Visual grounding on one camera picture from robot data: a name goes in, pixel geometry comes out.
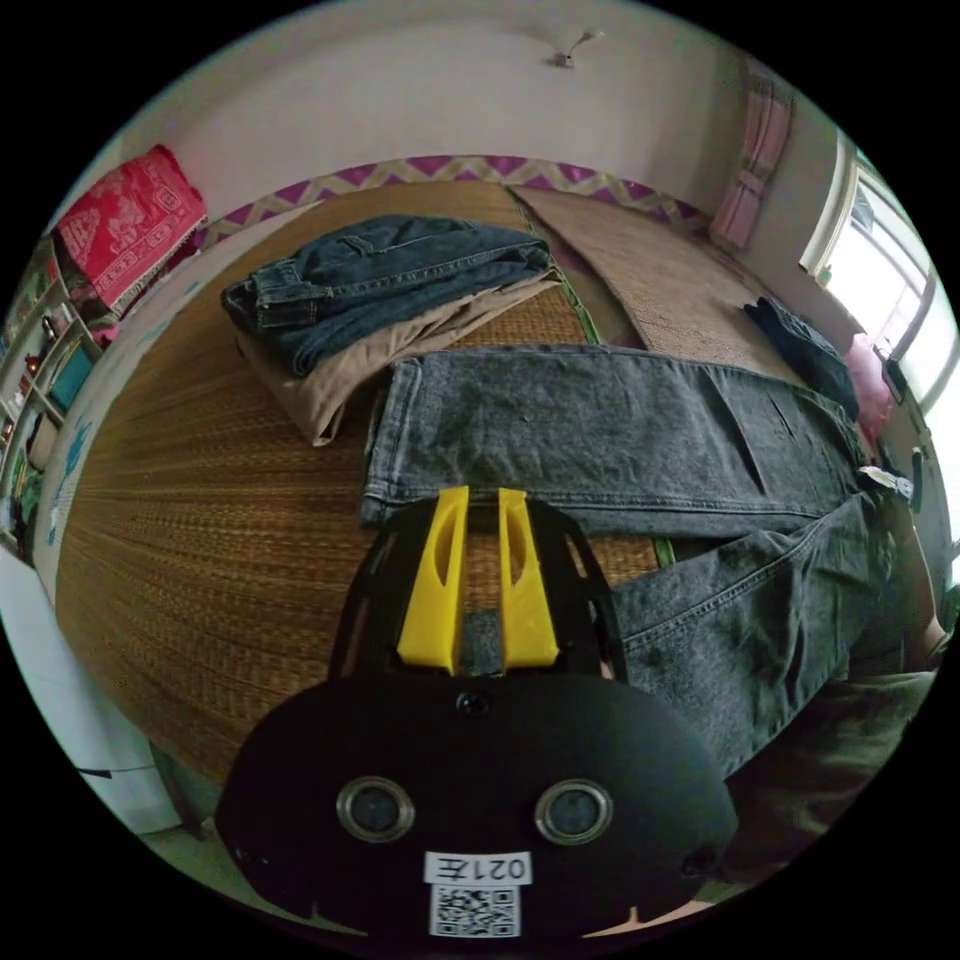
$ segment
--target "bamboo mat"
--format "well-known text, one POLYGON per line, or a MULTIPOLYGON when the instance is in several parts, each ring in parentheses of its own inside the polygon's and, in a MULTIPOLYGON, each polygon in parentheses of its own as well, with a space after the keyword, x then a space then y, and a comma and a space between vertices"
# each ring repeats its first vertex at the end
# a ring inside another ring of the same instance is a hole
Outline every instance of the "bamboo mat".
POLYGON ((533 187, 513 193, 609 284, 647 349, 803 385, 743 312, 766 292, 735 277, 703 241, 590 197, 533 187))
MULTIPOLYGON (((77 485, 58 570, 60 627, 117 706, 215 783, 258 720, 325 677, 372 540, 357 528, 370 397, 351 403, 334 443, 308 446, 239 356, 219 291, 382 213, 521 225, 503 188, 476 182, 383 187, 308 211, 177 314, 114 401, 77 485)), ((460 346, 584 340, 557 287, 460 346)), ((467 609, 496 605, 494 547, 469 544, 467 609)), ((595 548, 613 582, 657 568, 648 540, 595 548)))

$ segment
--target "zigzag patterned wall border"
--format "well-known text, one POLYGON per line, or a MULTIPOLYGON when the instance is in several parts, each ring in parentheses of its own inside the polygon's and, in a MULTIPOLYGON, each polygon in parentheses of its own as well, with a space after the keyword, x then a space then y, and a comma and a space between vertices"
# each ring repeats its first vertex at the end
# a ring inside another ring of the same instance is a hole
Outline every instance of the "zigzag patterned wall border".
POLYGON ((542 190, 563 190, 616 203, 646 213, 662 222, 685 231, 706 235, 710 217, 702 210, 676 200, 633 180, 624 180, 609 173, 551 160, 528 157, 438 156, 408 157, 385 160, 360 167, 338 170, 312 180, 301 180, 245 204, 221 217, 194 243, 204 250, 239 233, 255 223, 278 213, 302 207, 318 200, 371 190, 394 183, 431 183, 447 180, 486 180, 511 187, 538 187, 542 190))

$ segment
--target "pink curtain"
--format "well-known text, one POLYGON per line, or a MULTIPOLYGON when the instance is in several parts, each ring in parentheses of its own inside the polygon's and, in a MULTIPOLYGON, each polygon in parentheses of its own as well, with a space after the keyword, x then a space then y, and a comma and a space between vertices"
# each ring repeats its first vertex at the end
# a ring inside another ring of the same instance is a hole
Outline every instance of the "pink curtain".
POLYGON ((747 59, 747 130, 740 171, 710 224, 710 234, 743 249, 760 212, 764 189, 790 132, 793 94, 759 63, 747 59))

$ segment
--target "gray jeans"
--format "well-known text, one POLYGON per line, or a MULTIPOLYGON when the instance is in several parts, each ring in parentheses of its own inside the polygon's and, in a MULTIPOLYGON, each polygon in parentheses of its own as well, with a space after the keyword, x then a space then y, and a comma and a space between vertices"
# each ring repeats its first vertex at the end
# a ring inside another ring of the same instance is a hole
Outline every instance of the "gray jeans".
MULTIPOLYGON (((843 662, 890 577, 882 491, 842 409, 737 368, 609 347, 404 360, 372 427, 367 522, 446 486, 516 487, 590 534, 731 542, 615 588, 630 682, 698 730, 729 775, 843 662)), ((499 669, 498 614, 462 666, 499 669)))

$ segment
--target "pink bag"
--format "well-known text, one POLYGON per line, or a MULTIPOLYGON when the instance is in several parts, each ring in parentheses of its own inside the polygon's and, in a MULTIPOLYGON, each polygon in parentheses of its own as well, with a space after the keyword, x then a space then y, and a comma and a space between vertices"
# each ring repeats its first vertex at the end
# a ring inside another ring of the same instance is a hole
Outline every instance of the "pink bag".
POLYGON ((883 362, 877 356, 865 333, 858 333, 850 344, 843 362, 850 371, 853 390, 860 406, 857 423, 876 449, 877 438, 884 424, 890 419, 893 409, 893 395, 883 379, 883 362))

